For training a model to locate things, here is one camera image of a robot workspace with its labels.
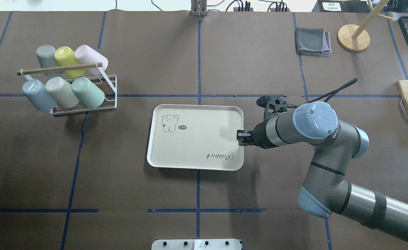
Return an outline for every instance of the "pink object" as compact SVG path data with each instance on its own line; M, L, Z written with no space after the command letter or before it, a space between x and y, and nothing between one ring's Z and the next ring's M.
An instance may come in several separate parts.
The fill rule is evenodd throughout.
M104 69L104 71L108 67L108 59L88 45L79 46L74 53L74 57L81 64L101 62L103 64L102 68ZM94 76L101 75L100 71L97 68L87 68L86 70L88 71L88 73Z

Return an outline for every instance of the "folded cloth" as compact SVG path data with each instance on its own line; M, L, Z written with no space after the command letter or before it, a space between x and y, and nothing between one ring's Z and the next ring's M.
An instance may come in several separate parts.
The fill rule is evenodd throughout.
M298 53L328 57L332 53L331 34L324 28L298 27L295 46Z

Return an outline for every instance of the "white tray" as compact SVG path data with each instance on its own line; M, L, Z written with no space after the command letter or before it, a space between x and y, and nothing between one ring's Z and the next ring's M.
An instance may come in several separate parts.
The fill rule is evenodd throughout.
M153 167L236 171L244 163L242 110L161 104L153 111L147 161Z

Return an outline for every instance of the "robotic arm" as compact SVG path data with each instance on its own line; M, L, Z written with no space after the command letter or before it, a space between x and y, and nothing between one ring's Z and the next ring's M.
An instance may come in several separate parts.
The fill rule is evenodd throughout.
M344 180L350 161L369 146L363 130L339 120L323 101L289 111L296 106L279 97L265 95L256 103L265 109L264 122L238 130L240 145L270 149L304 141L316 147L298 197L303 210L321 218L334 212L408 242L408 204Z

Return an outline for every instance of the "wooden stand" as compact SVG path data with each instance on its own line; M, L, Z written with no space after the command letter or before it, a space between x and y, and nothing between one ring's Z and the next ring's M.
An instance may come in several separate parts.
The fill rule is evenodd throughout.
M370 43L370 36L366 30L364 30L370 22L376 17L381 16L387 19L393 19L392 17L379 14L383 7L389 0L381 0L375 8L372 8L372 2L367 0L369 8L372 10L369 15L364 19L360 26L354 24L347 24L341 27L338 31L338 42L346 49L351 51L363 51Z

